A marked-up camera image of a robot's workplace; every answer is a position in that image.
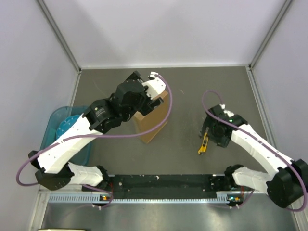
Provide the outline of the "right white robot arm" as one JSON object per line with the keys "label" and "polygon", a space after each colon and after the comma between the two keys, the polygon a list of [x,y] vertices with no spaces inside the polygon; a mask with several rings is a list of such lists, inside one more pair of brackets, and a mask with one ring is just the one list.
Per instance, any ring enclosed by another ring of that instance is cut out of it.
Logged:
{"label": "right white robot arm", "polygon": [[237,190],[240,186],[251,188],[267,195],[281,208],[287,208],[303,198],[303,210],[308,202],[308,165],[302,159],[294,160],[271,146],[258,135],[242,116],[218,104],[206,110],[200,137],[199,154],[206,152],[208,142],[226,148],[230,142],[242,147],[263,168],[264,172],[251,170],[236,164],[226,168],[224,186]]}

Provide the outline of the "yellow utility knife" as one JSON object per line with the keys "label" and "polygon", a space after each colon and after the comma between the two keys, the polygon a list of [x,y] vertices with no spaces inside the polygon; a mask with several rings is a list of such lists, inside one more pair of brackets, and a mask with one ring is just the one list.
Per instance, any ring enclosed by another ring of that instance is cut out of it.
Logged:
{"label": "yellow utility knife", "polygon": [[209,141],[209,139],[208,139],[207,131],[205,131],[204,136],[203,136],[202,145],[198,150],[199,155],[202,155],[206,152],[208,141]]}

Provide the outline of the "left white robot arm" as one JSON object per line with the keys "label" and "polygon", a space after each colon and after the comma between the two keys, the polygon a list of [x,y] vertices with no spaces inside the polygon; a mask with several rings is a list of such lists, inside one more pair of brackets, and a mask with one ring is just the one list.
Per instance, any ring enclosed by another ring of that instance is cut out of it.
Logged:
{"label": "left white robot arm", "polygon": [[102,166],[86,167],[71,163],[71,158],[94,139],[106,134],[136,112],[146,116],[163,103],[160,94],[166,84],[156,72],[144,81],[133,72],[105,99],[94,101],[49,149],[33,160],[38,184],[54,191],[67,185],[89,185],[99,191],[109,186],[109,176]]}

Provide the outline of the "brown cardboard express box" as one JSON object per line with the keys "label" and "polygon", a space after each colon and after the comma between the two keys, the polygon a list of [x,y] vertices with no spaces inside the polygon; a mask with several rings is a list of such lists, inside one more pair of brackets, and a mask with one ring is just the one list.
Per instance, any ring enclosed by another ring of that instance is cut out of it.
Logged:
{"label": "brown cardboard express box", "polygon": [[[169,93],[167,91],[164,91],[159,96],[164,100],[164,102],[160,106],[155,108],[146,116],[143,116],[140,112],[136,112],[133,116],[136,133],[141,133],[154,128],[166,117],[169,110]],[[139,138],[144,143],[148,144],[158,134],[158,132],[164,127],[166,123],[167,121],[165,121],[160,127],[153,130],[152,132],[139,136]]]}

